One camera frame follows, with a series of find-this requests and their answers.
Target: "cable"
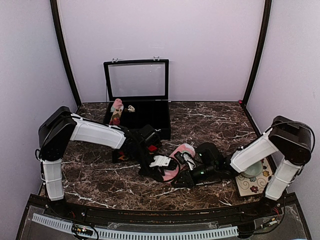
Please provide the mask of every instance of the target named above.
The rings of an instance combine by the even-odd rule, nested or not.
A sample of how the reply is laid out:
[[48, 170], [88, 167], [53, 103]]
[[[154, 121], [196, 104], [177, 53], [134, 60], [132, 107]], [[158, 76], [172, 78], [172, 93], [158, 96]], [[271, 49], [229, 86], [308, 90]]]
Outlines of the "cable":
[[38, 161], [40, 161], [39, 154], [40, 154], [40, 149], [37, 148], [37, 149], [34, 151], [34, 155], [35, 155], [35, 158], [36, 158]]
[[69, 217], [66, 217], [66, 216], [61, 216], [60, 214], [56, 213], [56, 211], [50, 206], [50, 199], [49, 199], [49, 197], [48, 197], [48, 194], [47, 194], [47, 190], [46, 190], [46, 189], [44, 190], [44, 194], [45, 194], [46, 199], [48, 200], [47, 206], [50, 208], [50, 210], [51, 210], [55, 215], [57, 215], [57, 216], [58, 216], [59, 218], [61, 218], [61, 219], [65, 219], [65, 220], [71, 221], [73, 225], [77, 222], [77, 223], [80, 223], [80, 224], [82, 224], [82, 225], [89, 226], [89, 227], [95, 232], [95, 234], [96, 234], [96, 239], [95, 239], [95, 240], [99, 240], [99, 233], [98, 233], [98, 231], [97, 231], [93, 226], [91, 226], [91, 223], [85, 222], [85, 221], [76, 220], [76, 219], [72, 219], [72, 218], [69, 218]]
[[246, 212], [237, 212], [236, 214], [241, 214], [241, 215], [246, 215], [246, 216], [249, 216], [249, 217], [257, 217], [259, 216], [258, 214], [251, 214], [251, 213], [246, 213]]
[[283, 222], [284, 218], [285, 218], [285, 214], [286, 214], [286, 201], [285, 201], [286, 197], [283, 197], [283, 215], [282, 215], [282, 218], [281, 220], [278, 222], [278, 224], [272, 228], [271, 230], [269, 231], [265, 231], [265, 232], [256, 232], [260, 229], [263, 229], [265, 227], [270, 227], [269, 226], [263, 226], [263, 225], [260, 225], [258, 228], [252, 230], [252, 231], [239, 231], [239, 235], [261, 235], [261, 234], [268, 234], [268, 233], [271, 233], [273, 230], [275, 230], [277, 227], [279, 227], [279, 225]]
[[303, 165], [302, 168], [300, 169], [300, 171], [298, 171], [297, 176], [299, 176], [302, 173], [304, 168], [305, 168], [305, 165]]
[[[76, 219], [75, 213], [74, 213], [73, 211], [71, 211], [70, 213], [73, 215], [73, 219], [75, 220], [75, 219]], [[74, 222], [74, 223], [72, 224], [72, 226], [73, 226], [74, 228], [76, 228], [76, 223]], [[78, 233], [77, 233], [76, 231], [75, 231], [75, 232], [72, 232], [72, 233], [74, 233], [74, 234], [76, 235], [76, 236], [73, 236], [75, 239], [78, 239], [78, 240], [88, 239], [88, 237], [83, 238], [82, 236], [78, 235]]]
[[218, 181], [200, 182], [200, 183], [197, 183], [196, 186], [207, 186], [207, 185], [217, 184], [217, 183], [221, 183], [221, 182], [222, 182], [222, 180], [219, 178]]
[[276, 127], [276, 126], [279, 126], [279, 125], [282, 125], [282, 124], [299, 124], [301, 126], [304, 126], [305, 128], [309, 129], [311, 134], [312, 134], [312, 137], [313, 137], [313, 144], [312, 144], [312, 148], [311, 148], [311, 153], [314, 151], [315, 149], [315, 145], [316, 145], [316, 135], [314, 133], [314, 131], [312, 130], [312, 128], [310, 126], [308, 126], [307, 124], [303, 123], [303, 122], [300, 122], [300, 121], [283, 121], [283, 122], [279, 122], [279, 123], [276, 123], [274, 125], [271, 125], [267, 130], [265, 130], [264, 132], [268, 132], [270, 129]]
[[285, 201], [285, 197], [283, 197], [283, 216], [282, 216], [281, 220], [279, 221], [279, 223], [278, 223], [274, 228], [272, 228], [272, 229], [269, 230], [269, 231], [265, 231], [265, 232], [255, 232], [255, 233], [253, 233], [253, 235], [261, 235], [261, 234], [271, 233], [273, 230], [275, 230], [277, 227], [279, 227], [280, 224], [283, 222], [283, 220], [284, 220], [284, 218], [285, 218], [285, 214], [286, 214], [286, 201]]
[[276, 217], [277, 217], [278, 219], [280, 219], [280, 215], [279, 215], [278, 209], [276, 209], [276, 208], [274, 207], [272, 210], [276, 212], [276, 214], [277, 214]]

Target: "white robot arm segment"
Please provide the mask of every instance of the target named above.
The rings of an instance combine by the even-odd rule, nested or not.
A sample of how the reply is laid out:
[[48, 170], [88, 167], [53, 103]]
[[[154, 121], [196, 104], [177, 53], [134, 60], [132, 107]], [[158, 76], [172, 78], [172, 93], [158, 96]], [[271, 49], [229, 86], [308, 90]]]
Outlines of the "white robot arm segment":
[[245, 148], [245, 150], [237, 150], [231, 157], [231, 167], [233, 167], [238, 173], [242, 173], [256, 162], [278, 152], [278, 148], [269, 140], [269, 134], [271, 131], [272, 129], [263, 134]]
[[125, 133], [117, 126], [87, 121], [74, 113], [71, 116], [76, 126], [70, 141], [84, 141], [120, 149], [126, 140]]
[[266, 186], [265, 196], [271, 200], [278, 200], [301, 168], [302, 166], [294, 165], [283, 158]]

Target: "open box lid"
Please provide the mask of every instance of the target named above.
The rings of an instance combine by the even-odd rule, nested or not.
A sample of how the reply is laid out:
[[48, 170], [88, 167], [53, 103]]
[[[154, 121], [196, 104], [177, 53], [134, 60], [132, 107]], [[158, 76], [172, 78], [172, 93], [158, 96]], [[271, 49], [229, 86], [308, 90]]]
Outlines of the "open box lid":
[[168, 100], [169, 59], [103, 63], [109, 100]]

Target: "black jewelry box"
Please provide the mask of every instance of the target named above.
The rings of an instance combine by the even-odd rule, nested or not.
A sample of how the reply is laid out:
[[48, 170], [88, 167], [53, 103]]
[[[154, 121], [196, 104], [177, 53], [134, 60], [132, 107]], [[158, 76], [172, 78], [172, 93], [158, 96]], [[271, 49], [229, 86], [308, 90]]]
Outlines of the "black jewelry box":
[[[170, 140], [169, 60], [108, 61], [103, 66], [110, 101], [103, 123], [110, 123], [111, 107], [115, 99], [121, 99], [121, 126], [140, 129], [150, 124], [161, 139]], [[130, 105], [135, 112], [125, 111]]]

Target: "black base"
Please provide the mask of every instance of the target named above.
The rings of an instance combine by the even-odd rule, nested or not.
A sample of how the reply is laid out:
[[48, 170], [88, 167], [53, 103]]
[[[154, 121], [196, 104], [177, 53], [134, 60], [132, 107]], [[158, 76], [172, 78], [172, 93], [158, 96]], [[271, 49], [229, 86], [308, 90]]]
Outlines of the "black base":
[[[123, 101], [124, 108], [129, 105], [135, 108], [135, 112], [123, 111], [120, 117], [120, 125], [128, 129], [141, 129], [145, 125], [151, 125], [156, 129], [163, 140], [171, 139], [171, 123], [169, 114], [169, 103], [166, 100], [159, 101]], [[108, 104], [108, 108], [103, 119], [104, 124], [109, 124], [112, 116], [111, 107], [113, 102]]]

